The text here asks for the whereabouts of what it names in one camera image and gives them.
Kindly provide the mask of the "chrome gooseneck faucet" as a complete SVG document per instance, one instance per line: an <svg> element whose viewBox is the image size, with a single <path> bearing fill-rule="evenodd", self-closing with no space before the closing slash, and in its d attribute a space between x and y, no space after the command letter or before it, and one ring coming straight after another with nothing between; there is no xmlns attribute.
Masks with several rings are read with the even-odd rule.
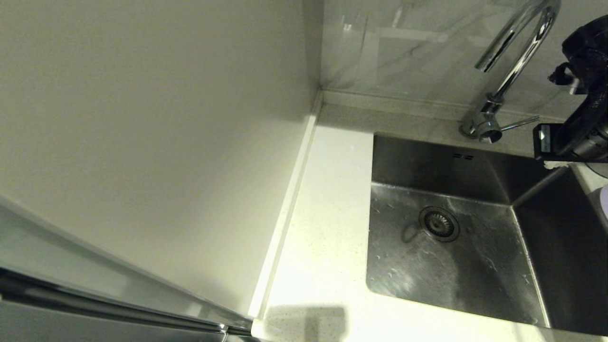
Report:
<svg viewBox="0 0 608 342"><path fill-rule="evenodd" d="M549 36L560 13L561 5L561 0L527 0L511 15L480 56L474 67L481 72L491 71L515 39L529 26L532 20L536 19L537 22L530 37L505 72L500 84L497 85L495 90L484 95L484 101L475 110L465 115L459 126L459 132L465 138L477 139L483 143L496 143L502 138L504 131L534 123L539 119L536 116L518 123L501 126L497 120L497 115L504 106L506 94Z"/></svg>

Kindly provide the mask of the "metal sink drain strainer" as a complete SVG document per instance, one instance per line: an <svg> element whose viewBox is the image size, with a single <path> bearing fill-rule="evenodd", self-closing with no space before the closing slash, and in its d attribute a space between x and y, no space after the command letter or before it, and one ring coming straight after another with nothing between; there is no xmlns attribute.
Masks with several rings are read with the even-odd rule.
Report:
<svg viewBox="0 0 608 342"><path fill-rule="evenodd" d="M453 242L460 235L460 224L452 212L442 207L428 206L418 216L420 228L439 242Z"/></svg>

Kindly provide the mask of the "grey glossy appliance door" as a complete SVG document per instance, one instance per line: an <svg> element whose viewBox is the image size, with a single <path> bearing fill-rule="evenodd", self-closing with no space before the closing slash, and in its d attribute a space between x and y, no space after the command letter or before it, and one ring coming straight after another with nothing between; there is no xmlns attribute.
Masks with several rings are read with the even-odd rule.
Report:
<svg viewBox="0 0 608 342"><path fill-rule="evenodd" d="M0 342L228 342L228 334L129 323L0 300Z"/></svg>

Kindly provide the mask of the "stainless steel sink basin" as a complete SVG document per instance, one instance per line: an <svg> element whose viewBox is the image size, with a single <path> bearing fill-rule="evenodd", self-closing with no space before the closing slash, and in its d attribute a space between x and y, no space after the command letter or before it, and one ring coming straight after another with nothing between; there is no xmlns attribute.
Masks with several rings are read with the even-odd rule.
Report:
<svg viewBox="0 0 608 342"><path fill-rule="evenodd" d="M569 167L375 135L367 287L375 294L608 336L608 232ZM421 210L456 216L453 242Z"/></svg>

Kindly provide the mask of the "tall white cabinet panel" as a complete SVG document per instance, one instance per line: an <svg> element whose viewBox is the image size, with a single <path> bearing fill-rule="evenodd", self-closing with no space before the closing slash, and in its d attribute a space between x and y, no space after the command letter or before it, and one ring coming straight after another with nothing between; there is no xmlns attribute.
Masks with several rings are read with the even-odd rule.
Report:
<svg viewBox="0 0 608 342"><path fill-rule="evenodd" d="M259 316L320 102L323 0L0 0L0 203Z"/></svg>

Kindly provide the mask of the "lilac round plate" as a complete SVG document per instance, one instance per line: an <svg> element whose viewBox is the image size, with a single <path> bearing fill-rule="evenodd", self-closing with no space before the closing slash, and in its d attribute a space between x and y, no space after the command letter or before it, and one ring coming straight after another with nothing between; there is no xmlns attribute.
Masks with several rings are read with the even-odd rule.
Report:
<svg viewBox="0 0 608 342"><path fill-rule="evenodd" d="M599 218L605 230L608 232L608 184L597 190L596 199Z"/></svg>

